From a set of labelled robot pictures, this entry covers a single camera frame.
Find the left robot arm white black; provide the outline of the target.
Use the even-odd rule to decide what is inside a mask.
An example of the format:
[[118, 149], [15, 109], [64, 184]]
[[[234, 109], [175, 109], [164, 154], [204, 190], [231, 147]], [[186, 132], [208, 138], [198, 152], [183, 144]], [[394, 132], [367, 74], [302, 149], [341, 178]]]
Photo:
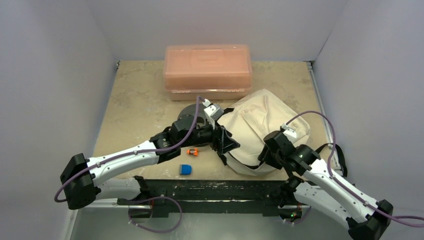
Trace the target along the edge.
[[120, 174], [140, 167], [161, 164], [181, 155], [181, 149], [209, 145], [221, 158], [241, 145], [232, 133], [218, 123], [197, 127], [197, 119], [184, 115], [171, 126], [135, 147], [101, 157], [86, 158], [83, 153], [71, 157], [62, 174], [62, 186], [54, 200], [64, 202], [70, 210], [78, 210], [98, 199], [104, 190], [101, 184]]

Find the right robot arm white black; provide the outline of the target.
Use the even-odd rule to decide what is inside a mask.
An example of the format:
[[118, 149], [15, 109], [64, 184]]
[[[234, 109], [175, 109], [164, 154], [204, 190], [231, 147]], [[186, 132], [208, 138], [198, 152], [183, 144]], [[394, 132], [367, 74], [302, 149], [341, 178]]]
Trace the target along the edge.
[[258, 159], [289, 175], [280, 187], [279, 206], [306, 204], [334, 219], [354, 240], [378, 240], [391, 223], [394, 207], [376, 200], [333, 172], [318, 152], [305, 144], [295, 147], [284, 130], [263, 139]]

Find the cream canvas backpack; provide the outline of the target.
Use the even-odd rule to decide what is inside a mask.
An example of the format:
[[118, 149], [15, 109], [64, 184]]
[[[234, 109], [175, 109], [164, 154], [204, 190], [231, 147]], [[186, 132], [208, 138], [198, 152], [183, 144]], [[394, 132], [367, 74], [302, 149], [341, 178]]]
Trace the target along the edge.
[[227, 165], [238, 174], [254, 177], [275, 171], [274, 167], [258, 161], [264, 137], [278, 131], [297, 113], [267, 89], [243, 97], [226, 110], [217, 122], [240, 144], [225, 154]]

